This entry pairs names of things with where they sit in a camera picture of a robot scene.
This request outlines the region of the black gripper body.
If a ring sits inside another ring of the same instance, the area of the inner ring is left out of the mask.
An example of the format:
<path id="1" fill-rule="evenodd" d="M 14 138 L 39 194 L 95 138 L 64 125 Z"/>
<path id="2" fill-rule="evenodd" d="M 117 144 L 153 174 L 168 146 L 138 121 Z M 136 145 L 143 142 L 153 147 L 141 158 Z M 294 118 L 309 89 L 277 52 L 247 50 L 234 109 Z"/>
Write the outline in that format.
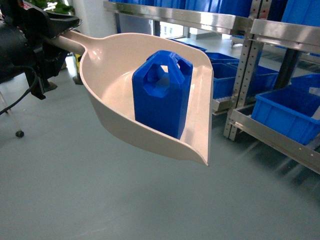
<path id="1" fill-rule="evenodd" d="M 38 83 L 31 94 L 43 100 L 46 92 L 57 88 L 49 78 L 59 74 L 68 54 L 67 50 L 51 45 L 46 40 L 52 40 L 78 27 L 82 21 L 76 15 L 44 11 L 27 0 L 18 0 L 17 6 L 20 17 L 18 26 L 35 57 L 32 68 L 37 74 Z"/>

